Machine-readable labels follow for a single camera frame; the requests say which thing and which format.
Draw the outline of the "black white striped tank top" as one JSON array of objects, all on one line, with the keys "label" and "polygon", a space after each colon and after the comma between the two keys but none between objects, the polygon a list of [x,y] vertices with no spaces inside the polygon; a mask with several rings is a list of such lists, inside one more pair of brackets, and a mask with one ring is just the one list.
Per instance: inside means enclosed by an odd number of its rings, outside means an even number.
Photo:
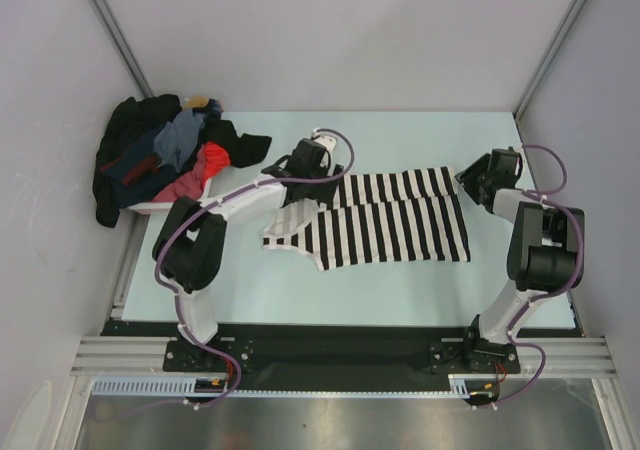
[{"label": "black white striped tank top", "polygon": [[327,204],[296,202],[263,232],[266,250],[295,251],[319,270],[411,261],[469,262],[450,167],[349,175]]}]

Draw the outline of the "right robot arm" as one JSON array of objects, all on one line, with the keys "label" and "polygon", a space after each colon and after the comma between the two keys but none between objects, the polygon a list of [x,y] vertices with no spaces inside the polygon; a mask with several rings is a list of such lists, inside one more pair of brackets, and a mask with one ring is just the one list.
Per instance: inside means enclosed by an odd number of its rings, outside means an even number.
[{"label": "right robot arm", "polygon": [[478,206],[512,224],[507,283],[472,323],[474,338],[461,346],[463,363],[484,371],[496,346],[513,345],[522,325],[547,301],[576,287],[584,269],[585,214],[517,186],[525,164],[509,147],[482,155],[455,179]]}]

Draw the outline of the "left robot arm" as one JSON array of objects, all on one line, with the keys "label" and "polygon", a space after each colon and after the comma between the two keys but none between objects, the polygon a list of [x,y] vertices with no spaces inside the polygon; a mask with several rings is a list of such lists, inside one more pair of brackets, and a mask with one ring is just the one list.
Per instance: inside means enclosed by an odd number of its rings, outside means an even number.
[{"label": "left robot arm", "polygon": [[331,129],[316,129],[295,149],[238,189],[218,196],[176,200],[152,249],[156,282],[173,293],[178,331],[189,343],[186,357],[197,368],[214,367],[221,346],[218,322],[206,288],[218,274],[229,229],[263,214],[276,219],[269,238],[289,237],[328,204],[351,169],[351,142]]}]

